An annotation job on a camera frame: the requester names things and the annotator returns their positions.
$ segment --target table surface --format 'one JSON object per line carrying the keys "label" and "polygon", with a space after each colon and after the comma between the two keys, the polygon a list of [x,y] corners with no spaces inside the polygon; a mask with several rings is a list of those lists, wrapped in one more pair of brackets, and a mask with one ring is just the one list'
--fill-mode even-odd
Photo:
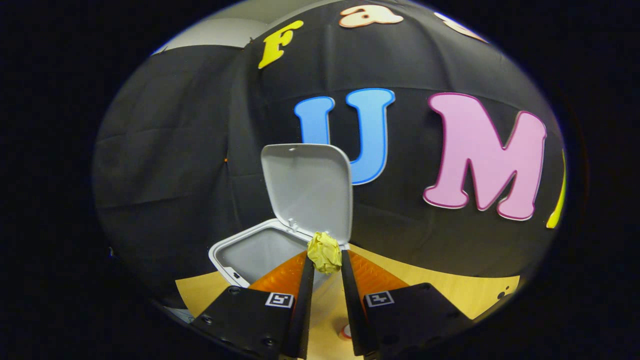
{"label": "table surface", "polygon": [[[487,278],[447,274],[401,263],[354,245],[350,247],[351,251],[382,266],[409,285],[429,282],[471,319],[492,307],[500,293],[513,293],[520,280],[519,276]],[[353,355],[351,342],[338,335],[348,323],[342,274],[337,272],[328,276],[312,296],[307,359],[360,359]],[[219,272],[176,280],[175,283],[193,316],[200,315],[229,286]]]}

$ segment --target letter m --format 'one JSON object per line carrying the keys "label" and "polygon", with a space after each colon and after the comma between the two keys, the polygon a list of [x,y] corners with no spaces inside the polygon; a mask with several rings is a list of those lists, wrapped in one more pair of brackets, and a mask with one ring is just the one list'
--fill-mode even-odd
{"label": "letter m", "polygon": [[429,106],[442,116],[444,145],[436,185],[426,188],[422,198],[441,208],[465,207],[469,196],[463,185],[469,167],[478,210],[488,209],[515,177],[509,195],[498,203],[498,214],[512,220],[531,218],[547,137],[542,121],[521,111],[503,147],[489,114],[475,97],[435,94]]}

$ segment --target yellow letter f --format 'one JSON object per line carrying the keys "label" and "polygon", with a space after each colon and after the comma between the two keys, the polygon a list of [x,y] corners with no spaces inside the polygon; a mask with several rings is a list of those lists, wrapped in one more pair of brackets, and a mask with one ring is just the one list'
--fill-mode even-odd
{"label": "yellow letter f", "polygon": [[264,54],[262,55],[262,61],[258,64],[258,69],[273,63],[284,54],[284,51],[280,50],[280,45],[289,45],[291,39],[293,39],[293,31],[291,30],[300,29],[302,24],[302,20],[294,21],[264,38]]}

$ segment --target trash can lid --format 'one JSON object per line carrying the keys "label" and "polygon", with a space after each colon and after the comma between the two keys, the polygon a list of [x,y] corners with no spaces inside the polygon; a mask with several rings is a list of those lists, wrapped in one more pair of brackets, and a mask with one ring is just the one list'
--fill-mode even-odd
{"label": "trash can lid", "polygon": [[271,207],[281,223],[313,236],[326,232],[345,245],[351,237],[351,165],[332,145],[290,143],[262,149]]}

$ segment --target trash can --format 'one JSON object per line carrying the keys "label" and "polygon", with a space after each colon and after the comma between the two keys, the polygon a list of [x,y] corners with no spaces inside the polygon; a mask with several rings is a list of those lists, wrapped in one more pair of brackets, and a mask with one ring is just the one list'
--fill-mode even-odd
{"label": "trash can", "polygon": [[[307,249],[316,232],[349,248],[353,191],[347,156],[323,144],[268,145],[260,155],[276,218],[224,239],[209,258],[231,285],[249,287],[278,265]],[[314,274],[314,290],[329,277]]]}

